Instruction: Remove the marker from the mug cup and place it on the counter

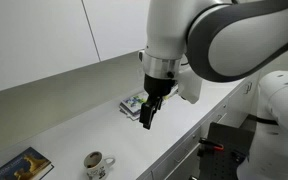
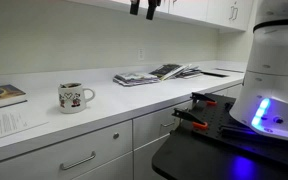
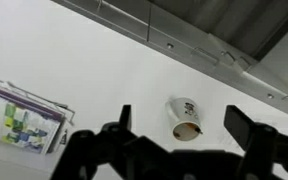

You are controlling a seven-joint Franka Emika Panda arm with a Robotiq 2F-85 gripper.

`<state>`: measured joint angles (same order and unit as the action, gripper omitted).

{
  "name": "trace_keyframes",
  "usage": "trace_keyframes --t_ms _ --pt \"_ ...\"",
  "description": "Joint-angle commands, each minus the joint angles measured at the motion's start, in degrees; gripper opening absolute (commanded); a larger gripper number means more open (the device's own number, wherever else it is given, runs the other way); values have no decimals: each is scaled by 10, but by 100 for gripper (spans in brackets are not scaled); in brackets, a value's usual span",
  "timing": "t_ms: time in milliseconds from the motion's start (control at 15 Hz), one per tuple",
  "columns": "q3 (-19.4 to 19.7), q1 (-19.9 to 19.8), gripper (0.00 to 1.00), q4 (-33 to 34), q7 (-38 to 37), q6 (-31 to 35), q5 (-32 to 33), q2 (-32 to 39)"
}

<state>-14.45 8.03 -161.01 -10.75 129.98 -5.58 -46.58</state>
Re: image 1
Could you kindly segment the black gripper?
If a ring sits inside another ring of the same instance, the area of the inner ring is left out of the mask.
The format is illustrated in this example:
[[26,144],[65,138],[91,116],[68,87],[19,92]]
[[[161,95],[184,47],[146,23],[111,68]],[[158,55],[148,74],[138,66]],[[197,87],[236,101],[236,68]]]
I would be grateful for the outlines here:
[[171,92],[175,81],[171,79],[157,79],[148,75],[144,78],[144,89],[149,97],[141,105],[139,122],[145,129],[151,128],[151,123],[156,111],[161,110],[163,97]]

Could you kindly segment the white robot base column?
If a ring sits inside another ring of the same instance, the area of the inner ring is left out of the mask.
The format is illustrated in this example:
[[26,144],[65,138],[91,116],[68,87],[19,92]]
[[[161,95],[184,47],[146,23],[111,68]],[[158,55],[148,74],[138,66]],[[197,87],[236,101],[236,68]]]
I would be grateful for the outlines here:
[[238,180],[288,180],[288,71],[274,71],[258,83],[256,130]]

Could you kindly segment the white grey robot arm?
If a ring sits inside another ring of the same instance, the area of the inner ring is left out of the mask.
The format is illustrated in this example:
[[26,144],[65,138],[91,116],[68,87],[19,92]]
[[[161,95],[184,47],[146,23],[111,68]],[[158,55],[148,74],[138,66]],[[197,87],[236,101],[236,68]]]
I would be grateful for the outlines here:
[[151,0],[147,43],[139,52],[148,100],[139,122],[149,129],[181,60],[200,78],[231,82],[253,74],[288,51],[288,0]]

